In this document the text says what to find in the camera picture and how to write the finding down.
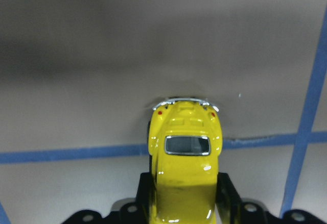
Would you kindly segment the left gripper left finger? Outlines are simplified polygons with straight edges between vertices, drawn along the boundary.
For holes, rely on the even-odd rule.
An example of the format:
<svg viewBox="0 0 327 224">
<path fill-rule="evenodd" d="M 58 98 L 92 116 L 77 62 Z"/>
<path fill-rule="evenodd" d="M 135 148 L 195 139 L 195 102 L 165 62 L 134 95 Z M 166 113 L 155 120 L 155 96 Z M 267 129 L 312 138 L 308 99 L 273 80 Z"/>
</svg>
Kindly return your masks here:
<svg viewBox="0 0 327 224">
<path fill-rule="evenodd" d="M 154 190 L 154 180 L 151 173 L 141 173 L 135 199 L 136 220 L 139 223 L 152 223 Z"/>
</svg>

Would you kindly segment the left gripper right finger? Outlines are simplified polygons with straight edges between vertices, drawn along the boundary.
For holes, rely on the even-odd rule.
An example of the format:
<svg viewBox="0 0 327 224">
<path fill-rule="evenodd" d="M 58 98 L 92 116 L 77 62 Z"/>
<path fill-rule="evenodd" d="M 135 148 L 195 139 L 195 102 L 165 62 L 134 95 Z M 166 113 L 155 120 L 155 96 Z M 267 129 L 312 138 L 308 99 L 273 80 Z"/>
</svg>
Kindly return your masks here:
<svg viewBox="0 0 327 224">
<path fill-rule="evenodd" d="M 239 223 L 242 201 L 227 173 L 218 173 L 216 205 L 222 223 Z"/>
</svg>

